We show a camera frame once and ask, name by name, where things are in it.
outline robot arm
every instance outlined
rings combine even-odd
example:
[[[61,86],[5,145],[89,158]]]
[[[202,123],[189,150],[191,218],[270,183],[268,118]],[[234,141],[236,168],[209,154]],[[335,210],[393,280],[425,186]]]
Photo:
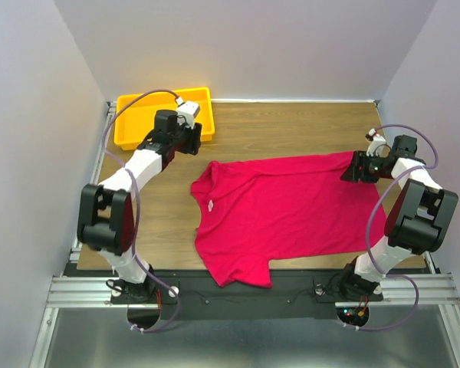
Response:
[[[177,110],[159,110],[154,129],[136,148],[125,167],[99,185],[87,184],[80,195],[77,237],[103,255],[120,276],[121,288],[144,297],[153,291],[152,282],[136,263],[131,245],[135,235],[132,200],[133,174],[138,190],[161,173],[176,151],[198,153],[202,125],[195,123],[197,103],[187,101]]]
[[[370,148],[353,154],[341,180],[377,182],[379,178],[395,179],[407,169],[424,164],[415,157],[416,138],[397,136],[389,155],[380,157],[376,151],[385,140],[378,136],[374,130],[366,135],[371,141]],[[372,247],[376,263],[385,273],[404,259],[438,250],[458,202],[458,196],[443,189],[424,168],[402,177],[399,185],[402,192],[386,220],[384,236]],[[347,297],[371,295],[383,277],[365,253],[344,268],[341,293]]]

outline white wall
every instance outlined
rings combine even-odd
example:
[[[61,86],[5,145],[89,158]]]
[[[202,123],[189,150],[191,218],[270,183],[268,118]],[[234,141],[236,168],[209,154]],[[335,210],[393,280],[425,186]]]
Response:
[[[52,0],[0,1],[0,367],[28,366],[104,101]]]
[[[380,99],[435,0],[55,0],[109,99]]]
[[[432,138],[440,157],[432,175],[460,198],[460,0],[437,2],[379,111],[383,124],[412,125]],[[421,144],[419,155],[430,160]],[[445,243],[433,256],[443,271],[453,272],[460,293],[460,200]]]

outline wooden table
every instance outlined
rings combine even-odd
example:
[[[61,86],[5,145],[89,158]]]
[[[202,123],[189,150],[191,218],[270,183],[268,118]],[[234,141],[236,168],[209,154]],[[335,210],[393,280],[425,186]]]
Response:
[[[220,162],[284,156],[365,150],[364,135],[380,125],[373,103],[214,103],[216,134],[203,143],[197,156],[176,154],[164,172],[141,192],[141,222],[137,250],[155,269],[205,269],[194,239],[200,211],[189,193],[212,160]],[[111,152],[127,161],[133,152],[108,144]],[[119,166],[110,157],[103,161],[100,181]],[[379,191],[388,181],[378,184]],[[385,204],[390,210],[399,191]],[[271,261],[271,268],[343,268],[360,253],[322,255]],[[421,257],[405,260],[402,267],[423,268]],[[87,246],[77,267],[110,269],[108,263]]]

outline purple cable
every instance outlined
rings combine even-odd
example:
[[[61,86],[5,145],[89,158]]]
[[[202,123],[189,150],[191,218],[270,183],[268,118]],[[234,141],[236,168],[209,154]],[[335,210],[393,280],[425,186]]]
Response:
[[[121,110],[119,110],[114,116],[113,118],[110,120],[110,122],[107,124],[106,126],[106,129],[104,130],[104,134],[102,136],[102,144],[103,144],[103,147],[106,147],[107,146],[107,134],[109,133],[109,129],[113,126],[114,122],[116,121],[116,119],[118,117],[120,117],[120,115],[126,111],[127,109],[129,109],[130,107],[132,107],[136,102],[138,102],[139,100],[141,100],[142,98],[148,96],[149,94],[155,94],[157,92],[167,92],[168,94],[172,94],[176,100],[179,98],[179,95],[174,92],[173,90],[166,90],[166,89],[163,89],[163,88],[160,88],[160,89],[156,89],[156,90],[149,90],[148,92],[145,92],[144,94],[141,94],[139,95],[137,98],[135,98],[134,100],[130,101],[126,106],[124,106]]]
[[[138,235],[138,227],[140,226],[140,217],[141,217],[140,190],[138,189],[138,185],[136,184],[135,176],[133,175],[133,173],[129,169],[127,169],[125,167],[125,162],[123,160],[121,160],[119,157],[117,157],[114,154],[112,154],[107,149],[106,149],[106,154],[109,157],[112,157],[117,163],[119,163],[126,170],[128,175],[130,176],[131,182],[133,184],[133,191],[135,193],[135,200],[136,200],[136,219],[135,219],[135,230],[134,230],[134,236],[133,236],[133,244],[131,245],[131,254],[133,255],[136,263],[146,273],[146,276],[151,278],[157,284],[163,286],[165,289],[172,291],[172,293],[176,297],[176,301],[177,301],[176,310],[174,311],[172,316],[170,316],[170,318],[166,322],[164,322],[163,324],[160,324],[159,326],[153,327],[153,328],[150,328],[150,329],[142,329],[142,328],[139,328],[137,325],[130,323],[130,326],[134,330],[137,330],[137,331],[141,332],[142,334],[149,333],[149,332],[157,332],[157,331],[165,329],[167,326],[169,326],[177,318],[177,316],[179,315],[179,312],[181,311],[181,300],[179,298],[179,294],[175,290],[173,290],[171,286],[169,286],[168,284],[166,284],[165,282],[160,280],[157,276],[152,274],[145,267],[145,265],[142,263],[142,261],[138,258],[138,255],[136,254],[136,236]]]
[[[114,116],[113,118],[111,119],[111,121],[107,124],[106,126],[106,129],[103,133],[103,139],[102,139],[102,144],[103,144],[103,147],[106,147],[107,145],[107,135],[109,133],[109,129],[113,126],[114,122],[116,121],[116,119],[124,112],[126,111],[126,109],[128,109],[129,107],[133,106],[136,102],[138,102],[139,100],[141,100],[142,98],[148,96],[149,94],[154,94],[156,92],[167,92],[169,94],[172,94],[176,99],[179,98],[179,95],[176,94],[175,92],[171,91],[171,90],[165,90],[165,89],[158,89],[158,90],[149,90],[148,92],[144,93],[144,94],[141,94],[139,95],[137,98],[135,98],[134,100],[130,101],[126,106],[124,106],[121,110],[119,110]],[[126,172],[128,173],[128,175],[130,176],[131,178],[131,182],[132,182],[132,186],[133,186],[133,191],[135,193],[135,200],[136,200],[136,219],[135,219],[135,229],[134,229],[134,236],[133,236],[133,244],[131,245],[131,252],[132,252],[132,255],[133,255],[133,258],[135,260],[135,262],[140,266],[140,268],[145,272],[146,276],[148,276],[149,278],[151,278],[153,281],[155,281],[157,284],[161,285],[162,287],[164,287],[165,289],[167,289],[168,291],[172,291],[172,293],[174,294],[175,298],[176,298],[176,301],[177,301],[177,305],[176,305],[176,310],[174,311],[174,313],[172,314],[172,316],[170,316],[170,318],[164,322],[163,324],[160,324],[159,326],[157,327],[153,327],[153,328],[150,328],[150,329],[143,329],[143,328],[139,328],[137,325],[135,324],[132,324],[130,323],[130,326],[131,328],[133,328],[134,330],[137,330],[139,332],[141,332],[142,334],[146,334],[146,333],[150,333],[150,332],[157,332],[157,331],[161,331],[161,330],[164,330],[167,326],[169,326],[176,318],[177,316],[179,315],[179,312],[181,310],[181,300],[180,300],[180,297],[179,297],[179,294],[171,287],[169,286],[168,284],[166,284],[165,282],[163,282],[162,280],[160,280],[157,276],[155,276],[154,274],[152,274],[146,267],[145,265],[142,263],[142,261],[138,258],[138,255],[136,254],[136,237],[138,235],[138,227],[140,226],[140,217],[141,217],[141,200],[140,200],[140,190],[138,189],[138,185],[136,184],[136,178],[135,176],[133,175],[133,173],[126,168],[126,163],[120,159],[119,157],[117,157],[116,155],[114,155],[113,153],[111,153],[110,151],[108,151],[107,149],[104,150],[105,153],[113,158],[117,163],[120,164],[120,166],[122,166]]]
[[[390,127],[405,128],[405,129],[413,131],[414,133],[419,134],[429,144],[429,146],[431,147],[431,150],[432,150],[433,155],[435,157],[435,162],[432,164],[432,166],[424,166],[424,165],[421,164],[419,166],[411,167],[410,169],[407,169],[406,171],[402,172],[399,176],[397,176],[390,183],[390,185],[387,187],[386,191],[380,196],[378,202],[373,207],[373,210],[372,210],[372,212],[370,214],[370,217],[368,218],[368,222],[366,224],[365,242],[366,242],[366,250],[368,251],[368,255],[369,255],[370,259],[371,259],[371,262],[372,262],[373,266],[376,268],[376,270],[380,274],[385,274],[385,272],[382,270],[382,268],[378,265],[378,263],[376,262],[375,258],[373,257],[373,253],[371,252],[371,243],[370,243],[371,226],[373,224],[373,219],[375,218],[376,212],[378,211],[378,209],[380,208],[380,206],[382,205],[383,201],[385,200],[387,195],[390,193],[392,188],[399,182],[399,180],[401,180],[401,178],[403,178],[404,176],[410,174],[412,171],[415,171],[417,169],[421,169],[421,168],[434,169],[438,165],[438,151],[436,151],[436,148],[435,148],[434,144],[431,142],[431,140],[427,136],[425,136],[423,133],[421,133],[420,131],[418,131],[415,128],[412,128],[412,127],[407,126],[407,125],[402,125],[402,124],[390,124],[390,125],[385,125],[385,126],[379,126],[379,127],[375,128],[375,131],[378,131],[378,130],[381,130],[381,129],[384,129],[384,128],[390,128]],[[402,320],[400,320],[397,323],[391,324],[389,326],[385,326],[385,327],[358,327],[358,330],[363,330],[363,331],[391,330],[391,329],[396,328],[396,327],[404,324],[405,322],[407,322],[414,315],[414,313],[416,312],[416,309],[417,309],[418,304],[419,304],[419,288],[418,288],[417,284],[414,282],[414,280],[411,279],[406,274],[388,274],[387,277],[388,278],[404,278],[404,279],[406,279],[407,281],[409,281],[412,284],[412,286],[414,287],[414,291],[416,292],[416,299],[414,300],[414,305],[412,306],[411,311]]]

